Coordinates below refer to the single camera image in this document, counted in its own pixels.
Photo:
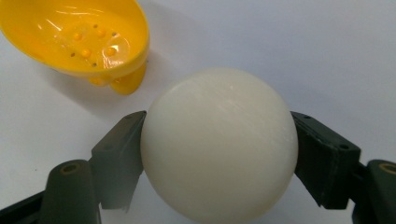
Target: white ball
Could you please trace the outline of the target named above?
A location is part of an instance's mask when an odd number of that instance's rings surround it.
[[[259,78],[214,68],[182,79],[150,107],[143,165],[157,193],[201,223],[243,223],[282,196],[298,143],[281,97]]]

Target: white sphere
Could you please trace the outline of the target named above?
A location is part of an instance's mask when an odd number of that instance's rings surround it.
[[[266,83],[213,68],[154,101],[141,152],[151,185],[179,213],[201,223],[244,223],[286,190],[297,132],[288,107]]]

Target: white table surface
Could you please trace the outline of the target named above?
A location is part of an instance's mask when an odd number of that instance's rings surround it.
[[[396,2],[141,0],[151,32],[138,91],[58,74],[0,35],[0,209],[44,189],[49,171],[91,148],[123,116],[147,110],[171,82],[212,66],[246,70],[290,106],[362,149],[361,161],[396,161]],[[352,223],[318,208],[294,177],[259,224]],[[128,214],[104,223],[194,223],[168,207],[141,176]]]

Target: white background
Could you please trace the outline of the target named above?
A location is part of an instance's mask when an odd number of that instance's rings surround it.
[[[44,189],[55,165],[87,160],[123,116],[147,110],[171,82],[212,66],[252,73],[290,110],[308,114],[362,148],[361,161],[396,161],[396,2],[139,1],[151,46],[138,91],[58,74],[0,35],[0,209]],[[318,208],[294,177],[276,206],[252,223],[352,223]],[[142,175],[131,210],[104,223],[193,223],[169,208]]]

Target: yellow plastic object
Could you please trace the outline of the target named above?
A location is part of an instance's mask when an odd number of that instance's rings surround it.
[[[120,94],[146,72],[149,27],[135,0],[0,0],[0,29],[33,59]]]

